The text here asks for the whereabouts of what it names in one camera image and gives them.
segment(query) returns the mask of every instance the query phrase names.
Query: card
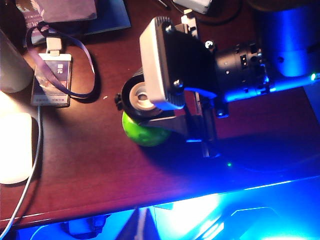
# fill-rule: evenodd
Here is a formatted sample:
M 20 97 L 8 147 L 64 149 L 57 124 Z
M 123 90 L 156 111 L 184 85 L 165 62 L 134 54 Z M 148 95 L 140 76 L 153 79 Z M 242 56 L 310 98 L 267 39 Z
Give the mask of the card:
M 39 53 L 40 57 L 52 70 L 56 78 L 67 89 L 71 86 L 71 55 L 60 54 L 51 56 L 49 53 Z M 31 105 L 68 107 L 70 96 L 53 86 L 37 67 L 34 71 Z

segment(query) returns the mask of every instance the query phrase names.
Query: purple lanyard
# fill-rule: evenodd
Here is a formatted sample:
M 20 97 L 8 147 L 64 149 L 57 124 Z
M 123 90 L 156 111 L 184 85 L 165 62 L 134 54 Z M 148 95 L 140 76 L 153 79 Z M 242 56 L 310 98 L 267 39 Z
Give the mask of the purple lanyard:
M 87 50 L 86 46 L 79 41 L 78 39 L 71 37 L 67 34 L 64 34 L 62 32 L 59 32 L 51 27 L 49 27 L 48 23 L 45 23 L 43 21 L 39 22 L 37 26 L 31 27 L 25 35 L 25 42 L 26 42 L 26 47 L 28 49 L 28 52 L 30 54 L 30 56 L 33 58 L 35 65 L 40 69 L 40 71 L 43 73 L 43 75 L 47 78 L 47 80 L 53 85 L 55 86 L 57 89 L 59 89 L 61 92 L 68 94 L 70 96 L 75 96 L 81 99 L 86 99 L 91 97 L 91 95 L 94 92 L 94 88 L 92 88 L 92 90 L 88 93 L 76 93 L 73 91 L 70 91 L 69 89 L 67 89 L 64 85 L 62 85 L 62 83 L 57 79 L 57 77 L 54 75 L 54 73 L 51 71 L 50 67 L 46 64 L 46 62 L 39 56 L 38 52 L 36 51 L 36 49 L 34 48 L 33 44 L 32 44 L 32 32 L 34 29 L 38 29 L 39 32 L 46 38 L 49 36 L 56 36 L 61 35 L 63 37 L 66 37 L 68 39 L 70 39 L 76 46 L 78 46 L 79 48 L 81 48 L 84 52 L 85 55 L 87 56 L 90 66 L 91 66 L 91 70 L 93 72 L 93 81 L 95 82 L 96 79 L 96 74 L 95 74 L 95 69 L 94 69 L 94 65 L 90 56 L 89 51 Z

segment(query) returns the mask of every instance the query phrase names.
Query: dark wooden desk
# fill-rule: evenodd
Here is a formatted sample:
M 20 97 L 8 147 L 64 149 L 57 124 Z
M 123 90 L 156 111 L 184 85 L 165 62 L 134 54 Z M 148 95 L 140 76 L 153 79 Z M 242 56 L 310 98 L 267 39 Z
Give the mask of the dark wooden desk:
M 235 9 L 234 2 L 228 3 L 226 15 Z M 139 36 L 150 20 L 169 16 L 178 24 L 181 15 L 155 0 L 127 1 L 127 10 L 131 28 L 84 39 L 100 74 L 98 99 L 92 103 L 72 99 L 68 108 L 43 108 L 41 171 L 18 214 L 23 216 L 21 227 L 319 174 L 319 161 L 312 160 L 279 171 L 320 152 L 319 124 L 302 88 L 232 103 L 231 116 L 216 121 L 221 151 L 228 158 L 203 159 L 198 144 L 184 143 L 175 134 L 152 148 L 130 141 L 114 95 L 141 66 Z M 255 39 L 253 29 L 247 5 L 232 23 L 199 25 L 201 39 L 215 40 L 220 49 Z M 69 46 L 67 52 L 73 55 L 72 88 L 86 92 L 92 83 L 87 59 L 76 47 Z M 26 59 L 32 64 L 28 55 Z M 29 105 L 30 92 L 28 87 L 10 94 L 13 105 L 1 105 L 0 111 L 27 112 L 37 118 L 36 109 Z M 226 161 L 233 161 L 233 167 L 227 167 Z M 23 187 L 0 186 L 1 228 Z

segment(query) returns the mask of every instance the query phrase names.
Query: white mouse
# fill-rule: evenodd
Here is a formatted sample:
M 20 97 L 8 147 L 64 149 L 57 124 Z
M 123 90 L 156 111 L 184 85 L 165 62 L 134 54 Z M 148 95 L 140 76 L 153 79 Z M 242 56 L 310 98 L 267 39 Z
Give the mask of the white mouse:
M 16 184 L 31 174 L 32 118 L 19 112 L 0 116 L 0 184 Z

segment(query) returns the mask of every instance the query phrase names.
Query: white cup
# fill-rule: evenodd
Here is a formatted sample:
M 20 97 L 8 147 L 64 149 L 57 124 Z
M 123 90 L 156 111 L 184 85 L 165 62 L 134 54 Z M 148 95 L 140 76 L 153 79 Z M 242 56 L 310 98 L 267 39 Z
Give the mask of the white cup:
M 15 93 L 32 81 L 33 69 L 0 29 L 0 91 Z

